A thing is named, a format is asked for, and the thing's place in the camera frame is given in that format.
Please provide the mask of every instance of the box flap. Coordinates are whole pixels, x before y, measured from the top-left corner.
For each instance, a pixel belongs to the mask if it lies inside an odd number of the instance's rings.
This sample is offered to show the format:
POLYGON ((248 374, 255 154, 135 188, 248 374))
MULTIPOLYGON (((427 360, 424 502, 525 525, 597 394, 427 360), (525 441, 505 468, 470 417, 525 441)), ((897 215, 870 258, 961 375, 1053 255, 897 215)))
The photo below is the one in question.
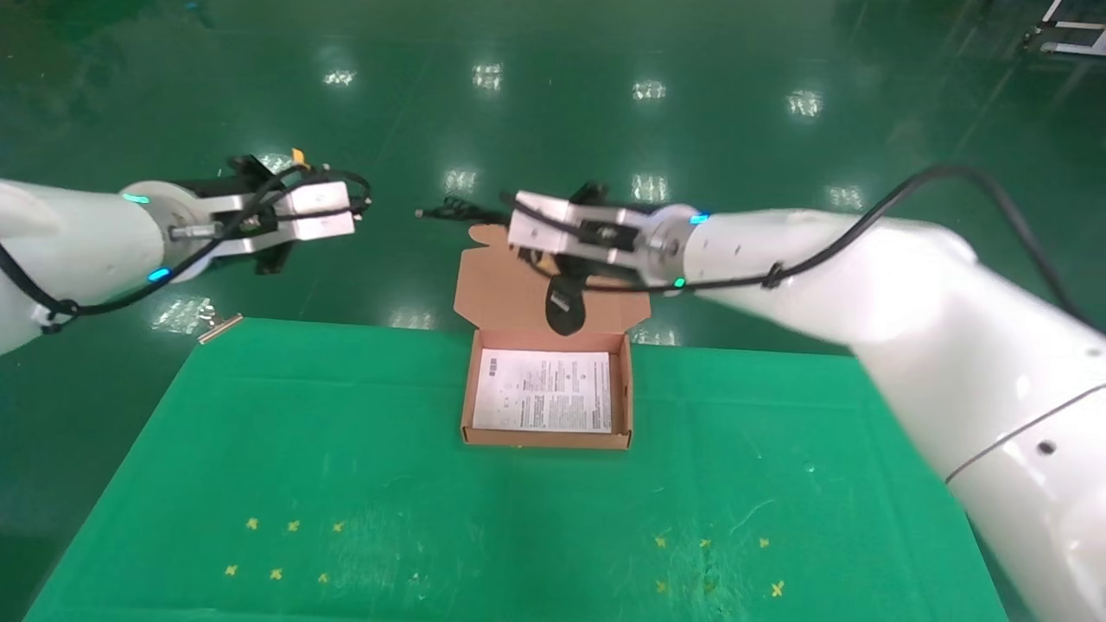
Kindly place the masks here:
MULTIPOLYGON (((553 333, 545 321, 549 281, 515 256, 507 229, 477 225, 469 235, 486 246, 461 253, 453 310, 482 330, 553 333)), ((584 308, 582 332, 620 333, 649 317, 649 296, 588 291, 584 308)))

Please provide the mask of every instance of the small metal part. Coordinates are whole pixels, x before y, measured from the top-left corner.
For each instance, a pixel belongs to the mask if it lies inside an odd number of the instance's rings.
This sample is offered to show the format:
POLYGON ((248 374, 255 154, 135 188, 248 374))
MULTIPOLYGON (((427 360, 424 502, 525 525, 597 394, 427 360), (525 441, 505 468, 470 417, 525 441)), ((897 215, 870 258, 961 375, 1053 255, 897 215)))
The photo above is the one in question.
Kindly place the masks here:
POLYGON ((209 343, 215 338, 217 338, 217 336, 221 335, 222 333, 229 331, 236 324, 238 324, 239 322, 241 322, 242 319, 243 318, 242 318, 241 313, 234 313, 226 322, 222 322, 218 326, 216 326, 216 328, 209 330, 208 332, 201 334, 200 338, 197 341, 200 342, 200 345, 206 345, 207 343, 209 343))
POLYGON ((222 235, 222 222, 169 227, 170 240, 210 240, 222 235))

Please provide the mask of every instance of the green mat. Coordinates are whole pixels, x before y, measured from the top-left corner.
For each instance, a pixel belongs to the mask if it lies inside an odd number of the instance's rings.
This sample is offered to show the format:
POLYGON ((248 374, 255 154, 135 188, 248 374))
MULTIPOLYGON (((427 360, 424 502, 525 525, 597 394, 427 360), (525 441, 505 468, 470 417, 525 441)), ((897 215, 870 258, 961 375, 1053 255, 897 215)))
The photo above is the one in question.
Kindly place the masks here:
POLYGON ((471 447, 470 343, 197 348, 28 620, 1004 619, 855 361, 635 346, 629 452, 471 447))

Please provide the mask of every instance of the cardboard box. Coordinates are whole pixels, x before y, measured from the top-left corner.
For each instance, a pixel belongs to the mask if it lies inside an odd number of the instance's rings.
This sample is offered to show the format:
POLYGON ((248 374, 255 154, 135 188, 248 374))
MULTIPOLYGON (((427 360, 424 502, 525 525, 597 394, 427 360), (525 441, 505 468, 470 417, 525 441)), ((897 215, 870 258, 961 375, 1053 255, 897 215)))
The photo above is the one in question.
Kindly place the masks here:
POLYGON ((626 331, 649 317, 644 293, 584 293, 586 320, 580 332, 561 336, 545 321, 549 282, 519 260, 508 247, 507 229, 477 225, 469 229, 483 247, 461 253, 453 310, 477 325, 469 357, 469 376, 461 411, 461 437, 472 445, 585 447, 626 449, 634 435, 634 367, 626 331), (472 426, 484 348, 611 354, 609 434, 589 432, 524 432, 472 426))

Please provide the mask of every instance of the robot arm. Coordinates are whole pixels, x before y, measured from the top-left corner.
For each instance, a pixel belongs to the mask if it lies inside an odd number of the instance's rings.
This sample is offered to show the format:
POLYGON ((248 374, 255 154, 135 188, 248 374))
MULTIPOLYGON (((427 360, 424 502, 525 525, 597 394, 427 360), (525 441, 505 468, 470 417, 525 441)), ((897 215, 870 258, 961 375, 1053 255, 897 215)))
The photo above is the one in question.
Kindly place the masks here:
POLYGON ((294 242, 352 234, 369 203, 364 180, 326 167, 289 185, 251 156, 231 167, 233 177, 139 182, 119 194, 0 179, 0 354, 225 258, 278 272, 294 242), (351 199, 344 179, 365 194, 351 199))
POLYGON ((531 193, 513 201, 513 245, 684 286, 848 346, 1041 619, 1106 620, 1102 334, 980 266, 935 225, 881 219, 775 287, 696 289, 800 265, 857 217, 707 216, 684 205, 645 214, 531 193), (596 235, 582 241, 557 222, 596 235))

